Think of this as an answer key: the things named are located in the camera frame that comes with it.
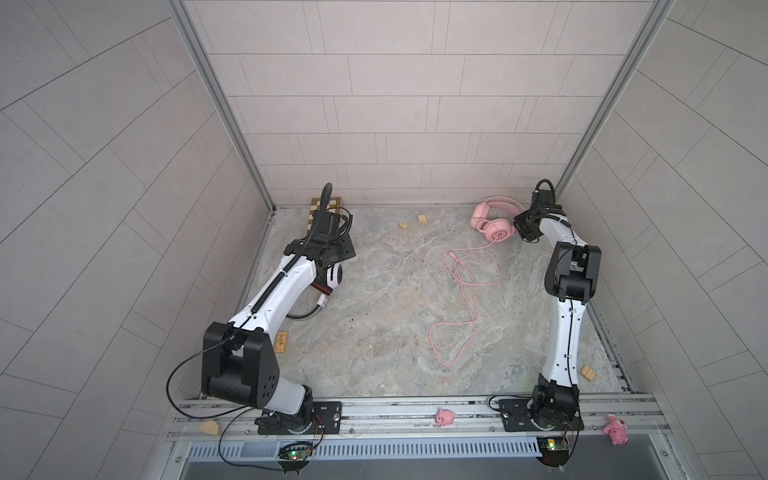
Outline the white black headphones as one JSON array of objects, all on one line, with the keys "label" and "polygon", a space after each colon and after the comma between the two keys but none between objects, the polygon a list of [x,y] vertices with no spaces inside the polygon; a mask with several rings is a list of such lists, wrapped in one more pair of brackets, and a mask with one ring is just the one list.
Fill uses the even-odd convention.
[{"label": "white black headphones", "polygon": [[320,296],[315,306],[305,314],[292,314],[288,313],[287,317],[291,320],[304,321],[308,320],[319,311],[321,311],[327,304],[330,295],[333,291],[342,283],[343,267],[340,263],[335,263],[321,272],[315,280],[310,284],[312,288],[320,293]]}]

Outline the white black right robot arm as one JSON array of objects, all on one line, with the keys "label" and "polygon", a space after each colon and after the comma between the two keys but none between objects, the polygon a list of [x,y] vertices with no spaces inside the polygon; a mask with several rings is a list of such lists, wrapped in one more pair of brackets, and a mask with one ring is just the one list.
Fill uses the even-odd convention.
[{"label": "white black right robot arm", "polygon": [[544,289],[553,300],[550,343],[528,411],[541,430],[573,428],[579,413],[578,351],[587,305],[596,294],[601,249],[579,237],[557,206],[531,208],[514,219],[525,241],[546,238],[552,255]]}]

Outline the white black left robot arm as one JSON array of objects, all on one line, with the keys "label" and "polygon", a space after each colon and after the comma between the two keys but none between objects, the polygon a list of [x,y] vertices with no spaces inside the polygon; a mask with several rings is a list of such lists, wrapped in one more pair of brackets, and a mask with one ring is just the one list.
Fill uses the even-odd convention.
[{"label": "white black left robot arm", "polygon": [[311,389],[282,376],[274,350],[276,336],[301,294],[308,287],[330,294],[339,284],[340,263],[355,255],[349,236],[289,244],[256,297],[231,320],[214,322],[206,330],[202,393],[307,423]]}]

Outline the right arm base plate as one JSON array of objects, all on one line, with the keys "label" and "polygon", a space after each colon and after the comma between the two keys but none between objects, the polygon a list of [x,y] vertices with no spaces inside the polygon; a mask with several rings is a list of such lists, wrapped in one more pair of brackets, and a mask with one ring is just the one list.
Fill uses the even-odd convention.
[{"label": "right arm base plate", "polygon": [[582,431],[584,423],[579,415],[569,418],[560,409],[541,407],[531,413],[531,400],[506,397],[497,400],[496,409],[500,413],[504,430],[510,432],[564,432]]}]

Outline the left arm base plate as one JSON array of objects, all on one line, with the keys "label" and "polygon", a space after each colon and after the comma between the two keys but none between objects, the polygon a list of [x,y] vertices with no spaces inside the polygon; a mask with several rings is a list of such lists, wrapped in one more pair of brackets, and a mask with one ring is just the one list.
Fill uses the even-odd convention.
[{"label": "left arm base plate", "polygon": [[302,408],[298,415],[265,411],[254,423],[259,435],[337,434],[340,431],[342,403],[315,402],[310,410]]}]

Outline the pink headphones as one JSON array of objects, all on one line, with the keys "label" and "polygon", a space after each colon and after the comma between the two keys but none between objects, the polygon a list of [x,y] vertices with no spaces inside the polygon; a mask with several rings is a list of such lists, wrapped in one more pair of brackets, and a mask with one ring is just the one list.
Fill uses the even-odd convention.
[{"label": "pink headphones", "polygon": [[517,233],[513,219],[523,211],[523,205],[512,198],[491,196],[476,206],[469,226],[480,232],[487,242],[499,243]]}]

